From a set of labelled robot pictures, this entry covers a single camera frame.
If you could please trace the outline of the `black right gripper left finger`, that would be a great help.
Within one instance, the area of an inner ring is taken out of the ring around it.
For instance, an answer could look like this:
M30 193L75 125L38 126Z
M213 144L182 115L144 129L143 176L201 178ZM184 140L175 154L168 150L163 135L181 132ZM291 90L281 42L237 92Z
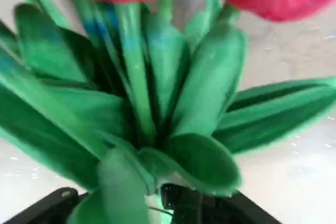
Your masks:
M5 221L5 224L66 223L75 207L87 196L71 187L54 190Z

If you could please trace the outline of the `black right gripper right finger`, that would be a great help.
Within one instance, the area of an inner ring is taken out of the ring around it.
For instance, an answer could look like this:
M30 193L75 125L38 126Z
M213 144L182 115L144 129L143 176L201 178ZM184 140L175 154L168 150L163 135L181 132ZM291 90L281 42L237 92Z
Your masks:
M250 223L280 224L241 192L231 197L215 197L186 187L161 187L163 208L171 210L172 223Z

